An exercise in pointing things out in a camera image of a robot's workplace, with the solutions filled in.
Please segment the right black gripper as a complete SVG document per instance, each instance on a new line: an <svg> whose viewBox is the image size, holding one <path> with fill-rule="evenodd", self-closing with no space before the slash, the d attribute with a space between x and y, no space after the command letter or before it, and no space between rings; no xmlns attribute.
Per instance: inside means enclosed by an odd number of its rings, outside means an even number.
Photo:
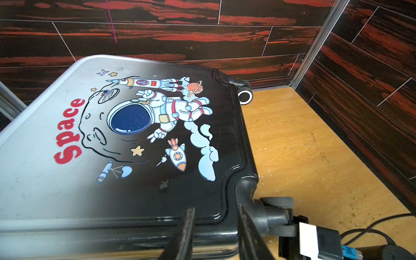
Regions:
<svg viewBox="0 0 416 260"><path fill-rule="evenodd" d="M279 236L278 255L284 260L308 260L309 258L300 254L300 232L299 224L309 223L305 216L294 216L289 224L282 226L283 236Z"/></svg>

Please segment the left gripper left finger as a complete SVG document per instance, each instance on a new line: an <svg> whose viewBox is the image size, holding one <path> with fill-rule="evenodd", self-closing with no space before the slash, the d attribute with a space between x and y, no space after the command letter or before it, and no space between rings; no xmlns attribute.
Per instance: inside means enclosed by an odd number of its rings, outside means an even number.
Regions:
<svg viewBox="0 0 416 260"><path fill-rule="evenodd" d="M166 246L159 260L191 260L193 253L193 229L195 208L185 210L179 230Z"/></svg>

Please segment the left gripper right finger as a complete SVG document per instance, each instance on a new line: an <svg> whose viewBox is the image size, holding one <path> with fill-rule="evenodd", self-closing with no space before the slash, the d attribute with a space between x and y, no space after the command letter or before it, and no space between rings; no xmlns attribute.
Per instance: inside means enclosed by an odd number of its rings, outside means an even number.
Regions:
<svg viewBox="0 0 416 260"><path fill-rule="evenodd" d="M274 260L246 209L238 207L238 250L240 260Z"/></svg>

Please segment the black white space suitcase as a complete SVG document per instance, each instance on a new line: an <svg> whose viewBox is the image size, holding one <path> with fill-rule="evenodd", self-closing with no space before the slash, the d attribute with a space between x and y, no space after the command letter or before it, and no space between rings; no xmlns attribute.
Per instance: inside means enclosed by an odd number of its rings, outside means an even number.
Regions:
<svg viewBox="0 0 416 260"><path fill-rule="evenodd" d="M251 85L216 69L94 55L1 131L1 259L159 255L186 210L194 255L237 254L239 207L262 235L289 199L255 200L241 107Z"/></svg>

